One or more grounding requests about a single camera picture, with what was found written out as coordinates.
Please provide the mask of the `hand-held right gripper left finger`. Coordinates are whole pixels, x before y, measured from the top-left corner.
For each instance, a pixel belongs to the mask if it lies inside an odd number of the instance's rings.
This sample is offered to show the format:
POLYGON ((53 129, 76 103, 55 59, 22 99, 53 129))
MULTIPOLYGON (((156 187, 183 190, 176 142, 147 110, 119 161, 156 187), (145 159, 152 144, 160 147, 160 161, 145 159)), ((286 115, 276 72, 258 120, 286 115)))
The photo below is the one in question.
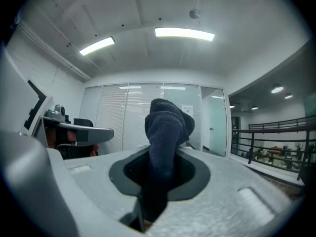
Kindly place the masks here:
POLYGON ((122 194, 112 183, 113 163, 147 146, 89 158, 62 159, 47 149, 55 181, 79 233, 142 233, 141 209, 135 196, 122 194))

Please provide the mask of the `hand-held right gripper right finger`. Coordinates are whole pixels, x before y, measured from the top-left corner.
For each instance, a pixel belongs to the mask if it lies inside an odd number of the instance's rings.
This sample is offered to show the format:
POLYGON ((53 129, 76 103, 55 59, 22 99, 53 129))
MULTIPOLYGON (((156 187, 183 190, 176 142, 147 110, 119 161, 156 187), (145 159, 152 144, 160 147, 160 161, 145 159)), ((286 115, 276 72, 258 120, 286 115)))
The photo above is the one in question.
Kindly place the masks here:
POLYGON ((286 194, 246 166, 189 148, 210 170, 193 199, 169 202, 147 237, 269 237, 296 209, 286 194))

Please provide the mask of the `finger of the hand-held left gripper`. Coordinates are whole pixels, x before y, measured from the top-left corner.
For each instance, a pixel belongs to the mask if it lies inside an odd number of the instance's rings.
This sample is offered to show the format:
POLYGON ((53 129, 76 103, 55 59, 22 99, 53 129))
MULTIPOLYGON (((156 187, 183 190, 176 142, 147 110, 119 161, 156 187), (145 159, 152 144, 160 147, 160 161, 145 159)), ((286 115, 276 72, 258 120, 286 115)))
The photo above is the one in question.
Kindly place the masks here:
POLYGON ((67 123, 59 123, 58 127, 74 131, 76 141, 70 143, 72 146, 93 146, 110 141, 114 137, 114 131, 110 128, 97 128, 67 123))

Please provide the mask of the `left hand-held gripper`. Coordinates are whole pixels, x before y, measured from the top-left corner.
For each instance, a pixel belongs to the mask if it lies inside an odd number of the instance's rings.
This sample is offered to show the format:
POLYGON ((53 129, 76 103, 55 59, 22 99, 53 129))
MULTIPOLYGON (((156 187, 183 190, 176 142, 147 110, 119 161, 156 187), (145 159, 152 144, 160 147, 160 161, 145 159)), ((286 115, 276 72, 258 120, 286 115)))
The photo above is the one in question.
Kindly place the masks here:
POLYGON ((52 97, 23 77, 0 44, 0 149, 32 148, 38 143, 33 137, 36 128, 43 133, 45 147, 70 145, 69 129, 59 128, 62 122, 45 116, 52 104, 52 97))

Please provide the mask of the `dark blue wiping cloth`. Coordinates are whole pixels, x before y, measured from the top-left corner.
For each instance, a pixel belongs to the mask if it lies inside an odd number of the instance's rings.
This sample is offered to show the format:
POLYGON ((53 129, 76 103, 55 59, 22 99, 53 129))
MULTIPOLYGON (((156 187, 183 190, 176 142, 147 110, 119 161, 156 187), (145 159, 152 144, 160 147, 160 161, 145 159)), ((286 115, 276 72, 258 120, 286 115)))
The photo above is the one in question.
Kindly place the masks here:
POLYGON ((161 98, 151 101, 145 118, 149 162, 141 190, 145 221, 154 222, 166 208, 167 193, 174 183, 175 152, 189 140, 194 128, 194 119, 174 103, 161 98))

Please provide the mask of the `person's left hand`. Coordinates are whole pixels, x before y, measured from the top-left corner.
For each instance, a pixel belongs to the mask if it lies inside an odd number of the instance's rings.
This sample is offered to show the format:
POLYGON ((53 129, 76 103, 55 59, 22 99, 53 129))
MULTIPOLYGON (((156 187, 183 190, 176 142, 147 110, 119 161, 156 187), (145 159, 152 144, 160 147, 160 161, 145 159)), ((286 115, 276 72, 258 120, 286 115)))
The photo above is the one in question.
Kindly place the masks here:
MULTIPOLYGON (((76 134, 70 130, 67 132, 67 138, 70 143, 75 143, 77 141, 76 134)), ((98 145, 81 147, 75 152, 75 158, 95 157, 98 155, 98 149, 98 145)))

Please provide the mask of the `black office chair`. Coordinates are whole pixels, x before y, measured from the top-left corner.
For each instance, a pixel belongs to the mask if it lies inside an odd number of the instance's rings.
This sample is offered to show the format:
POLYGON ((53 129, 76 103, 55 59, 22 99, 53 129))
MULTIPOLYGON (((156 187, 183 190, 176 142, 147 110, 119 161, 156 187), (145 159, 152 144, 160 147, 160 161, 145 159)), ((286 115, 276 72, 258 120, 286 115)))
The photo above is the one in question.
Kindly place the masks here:
POLYGON ((74 125, 94 127, 91 120, 83 118, 74 118, 74 125))

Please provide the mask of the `glass partition with blinds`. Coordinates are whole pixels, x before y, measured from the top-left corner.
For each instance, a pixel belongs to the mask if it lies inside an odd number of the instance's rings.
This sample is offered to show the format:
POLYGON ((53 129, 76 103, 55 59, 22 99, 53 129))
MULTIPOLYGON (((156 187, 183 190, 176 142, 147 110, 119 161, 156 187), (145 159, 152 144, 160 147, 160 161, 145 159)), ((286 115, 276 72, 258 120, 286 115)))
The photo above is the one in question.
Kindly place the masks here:
POLYGON ((200 150, 201 103, 197 85, 171 83, 129 83, 86 88, 79 117, 97 128, 111 128, 112 140, 99 144, 100 155, 129 150, 149 143, 144 129, 151 101, 166 99, 181 109, 193 105, 195 129, 184 146, 200 150))

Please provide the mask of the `white ceiling conduit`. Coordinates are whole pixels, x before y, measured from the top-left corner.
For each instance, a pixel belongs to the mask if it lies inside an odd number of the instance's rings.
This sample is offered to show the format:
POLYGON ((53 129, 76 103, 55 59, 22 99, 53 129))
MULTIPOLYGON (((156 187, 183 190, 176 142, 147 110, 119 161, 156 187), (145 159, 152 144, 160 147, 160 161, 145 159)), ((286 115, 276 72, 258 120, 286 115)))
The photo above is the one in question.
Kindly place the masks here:
POLYGON ((64 58, 60 53, 58 53, 53 47, 46 43, 39 35, 37 35, 26 23, 20 21, 18 27, 21 29, 23 34, 27 36, 32 42, 34 42, 38 47, 48 53, 56 61, 61 63, 64 67, 68 68, 70 71, 77 74, 79 77, 85 81, 91 80, 91 77, 76 67, 73 63, 64 58))

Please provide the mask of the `black metal railing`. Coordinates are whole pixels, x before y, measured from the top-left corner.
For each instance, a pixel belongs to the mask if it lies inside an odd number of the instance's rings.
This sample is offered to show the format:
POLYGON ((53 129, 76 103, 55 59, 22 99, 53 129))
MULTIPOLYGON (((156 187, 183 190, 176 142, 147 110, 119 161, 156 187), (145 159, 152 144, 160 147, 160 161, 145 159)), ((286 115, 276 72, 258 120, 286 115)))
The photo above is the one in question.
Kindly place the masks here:
POLYGON ((306 183, 316 168, 316 115, 246 125, 232 117, 231 154, 261 173, 306 183))

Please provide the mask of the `frosted glass door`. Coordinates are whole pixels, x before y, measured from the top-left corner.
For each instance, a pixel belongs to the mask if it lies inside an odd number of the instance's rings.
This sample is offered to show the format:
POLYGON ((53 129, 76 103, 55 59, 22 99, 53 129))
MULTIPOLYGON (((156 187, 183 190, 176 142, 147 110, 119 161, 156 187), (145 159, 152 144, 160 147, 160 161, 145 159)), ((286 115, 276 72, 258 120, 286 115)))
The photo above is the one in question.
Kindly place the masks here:
POLYGON ((225 157, 227 147, 227 112, 222 89, 202 86, 201 149, 225 157))

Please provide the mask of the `long ceiling light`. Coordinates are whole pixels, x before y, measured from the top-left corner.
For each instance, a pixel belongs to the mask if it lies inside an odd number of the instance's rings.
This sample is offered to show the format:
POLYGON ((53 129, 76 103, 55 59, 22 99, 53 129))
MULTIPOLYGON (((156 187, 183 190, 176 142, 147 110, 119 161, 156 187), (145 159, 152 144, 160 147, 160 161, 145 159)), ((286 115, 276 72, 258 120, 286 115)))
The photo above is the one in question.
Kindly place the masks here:
POLYGON ((81 55, 85 56, 85 55, 88 55, 96 50, 99 50, 101 48, 104 48, 106 46, 110 46, 113 44, 115 44, 115 40, 113 39, 113 37, 108 37, 106 39, 100 40, 96 43, 89 45, 88 47, 80 50, 79 52, 81 55))
POLYGON ((180 37, 206 41, 213 41, 215 37, 212 33, 184 28, 155 28, 155 34, 157 37, 180 37))

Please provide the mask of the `white paper notice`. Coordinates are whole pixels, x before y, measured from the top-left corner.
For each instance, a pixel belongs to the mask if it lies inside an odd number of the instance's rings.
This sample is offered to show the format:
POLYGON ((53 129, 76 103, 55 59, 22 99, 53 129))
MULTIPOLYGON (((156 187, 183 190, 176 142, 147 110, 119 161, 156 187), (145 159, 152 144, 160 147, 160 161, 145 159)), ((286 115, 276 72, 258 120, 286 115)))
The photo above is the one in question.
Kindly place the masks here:
POLYGON ((193 105, 181 105, 181 110, 192 118, 194 117, 193 105))

